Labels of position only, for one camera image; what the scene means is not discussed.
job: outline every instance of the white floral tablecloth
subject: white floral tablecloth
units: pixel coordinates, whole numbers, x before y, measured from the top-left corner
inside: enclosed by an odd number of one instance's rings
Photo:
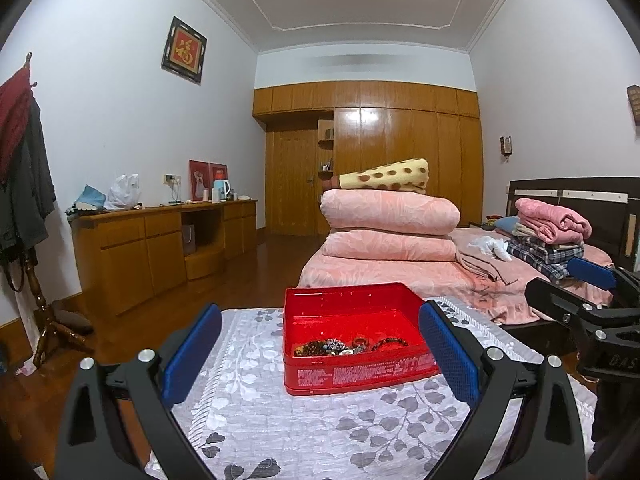
[[[521,361],[542,356],[451,298],[435,298],[483,346]],[[184,403],[173,413],[219,479],[423,479],[468,407],[443,375],[351,394],[293,397],[284,389],[282,310],[225,310],[223,331]],[[590,453],[595,396],[572,380]],[[512,400],[478,478],[495,470],[520,400]],[[151,455],[146,472],[166,478]]]

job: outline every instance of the wall sconce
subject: wall sconce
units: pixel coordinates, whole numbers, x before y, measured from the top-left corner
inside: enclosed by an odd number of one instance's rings
[[[507,158],[513,153],[511,149],[511,136],[500,137],[500,153]]]
[[[634,113],[636,126],[640,126],[640,86],[631,85],[626,89],[626,94],[629,96],[629,103],[631,104],[631,110]]]

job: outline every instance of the white plastic bag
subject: white plastic bag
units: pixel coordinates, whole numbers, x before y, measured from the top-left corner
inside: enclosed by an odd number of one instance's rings
[[[485,256],[495,255],[505,262],[511,261],[511,255],[507,252],[507,242],[504,240],[481,236],[472,240],[469,247],[477,247]]]
[[[140,198],[140,180],[138,174],[121,175],[109,188],[104,208],[109,211],[133,209]]]

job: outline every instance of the white wall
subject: white wall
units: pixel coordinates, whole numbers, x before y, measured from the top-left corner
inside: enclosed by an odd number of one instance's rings
[[[256,88],[344,80],[476,89],[467,54],[430,46],[350,43],[288,48],[260,54],[255,72]]]
[[[606,0],[507,0],[471,51],[484,140],[484,214],[510,180],[640,176],[626,88],[640,54]],[[500,156],[510,135],[513,155]]]
[[[199,86],[160,68],[173,16],[208,40]],[[252,118],[256,54],[201,0],[34,0],[0,53],[4,81],[31,60],[58,209],[47,218],[36,272],[47,300],[80,291],[63,211],[84,184],[106,192],[139,173],[142,200],[170,199],[163,173],[188,160],[228,165],[233,187],[258,198],[264,225],[264,133]],[[0,324],[17,317],[2,281]]]

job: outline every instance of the blue pillow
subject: blue pillow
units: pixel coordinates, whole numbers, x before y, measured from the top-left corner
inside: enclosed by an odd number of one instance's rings
[[[505,231],[510,234],[515,229],[517,222],[517,216],[505,216],[504,218],[497,219],[494,222],[494,226],[496,229],[500,229],[501,231]]]

